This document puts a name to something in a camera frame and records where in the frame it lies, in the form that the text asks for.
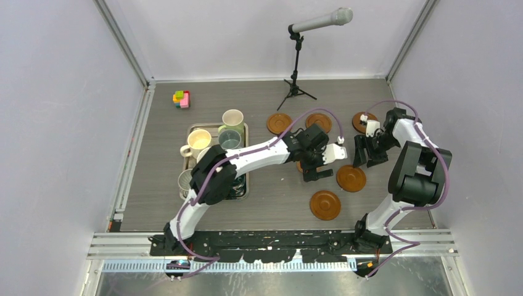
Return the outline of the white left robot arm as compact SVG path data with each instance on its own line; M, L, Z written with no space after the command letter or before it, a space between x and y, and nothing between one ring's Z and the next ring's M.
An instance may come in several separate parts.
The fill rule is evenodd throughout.
M317 124L292 132L289 128L279 136L254 146L225 150L211 146L203 159L191 171L189 192L175 217L166 223L161 235L150 236L153 247L161 247L174 255L189 248L189 238L207 210L229 195L235 179L251 171L271 165L299 162L305 182L332 176L332 170L318 172L319 167L346 156L344 136L334 143Z

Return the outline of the light wooden coaster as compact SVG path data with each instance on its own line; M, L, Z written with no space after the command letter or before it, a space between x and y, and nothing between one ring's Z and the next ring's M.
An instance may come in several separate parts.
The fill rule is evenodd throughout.
M297 169L300 173L319 171L323 166L317 163L307 163L307 162L296 162Z

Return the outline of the silver metal tray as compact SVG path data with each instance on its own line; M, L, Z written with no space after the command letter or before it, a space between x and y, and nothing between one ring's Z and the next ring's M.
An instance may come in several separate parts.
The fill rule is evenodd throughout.
M221 123L196 123L191 125L187 130L187 135L197 129L207 130L212 137L212 144L218 144L219 132L218 129ZM244 123L244 134L242 136L241 147L249 146L249 127ZM197 160L194 157L185 157L183 162L183 170L191 170L195 167ZM225 200L244 200L249 194L249 174L238 177L233 182L233 188Z

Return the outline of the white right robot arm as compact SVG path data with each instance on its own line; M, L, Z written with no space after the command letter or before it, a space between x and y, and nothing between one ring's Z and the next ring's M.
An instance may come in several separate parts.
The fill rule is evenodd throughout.
M401 149L390 174L386 198L355 225L352 245L358 252L368 253L382 248L390 228L407 214L440 201L452 154L438 148L423 131L418 116L408 115L405 109L389 110L383 123L364 112L355 118L365 132L354 138L353 167L371 168L385 163L389 149Z

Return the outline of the silver microphone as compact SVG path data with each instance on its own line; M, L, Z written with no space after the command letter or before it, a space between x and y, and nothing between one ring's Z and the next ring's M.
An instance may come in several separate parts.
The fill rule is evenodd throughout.
M352 19L352 9L348 7L340 7L330 14L298 23L293 23L288 26L288 31L290 34L298 34L304 31L310 31L329 26L343 26L350 23Z

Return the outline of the cream mug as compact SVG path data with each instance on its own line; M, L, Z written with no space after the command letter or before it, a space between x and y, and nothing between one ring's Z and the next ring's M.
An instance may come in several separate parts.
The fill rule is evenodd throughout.
M212 135L205 129L195 129L189 133L187 144L179 150L182 157L197 158L212 143Z

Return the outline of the brown ridged wooden coaster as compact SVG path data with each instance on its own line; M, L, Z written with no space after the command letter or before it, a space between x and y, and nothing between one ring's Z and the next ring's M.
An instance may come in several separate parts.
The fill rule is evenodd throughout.
M274 113L266 121L268 131L275 135L280 135L292 123L291 117L286 113Z
M310 199L310 210L320 220L330 221L341 212L341 201L331 191L318 191Z
M365 187L367 179L361 168L344 165L338 169L336 181L343 190L347 192L358 192Z
M305 126L309 128L313 124L318 125L325 133L329 133L332 129L332 121L329 116L324 113L313 113L305 120Z
M362 115L366 115L368 120L374 120L377 122L377 123L373 123L371 125L372 128L375 128L375 131L377 131L381 127L380 123L375 115L373 115L371 113L365 114L365 112L358 112L352 118L352 125L353 125L354 129L357 130L359 133L366 134L367 126L366 126L366 123L363 123L361 121Z

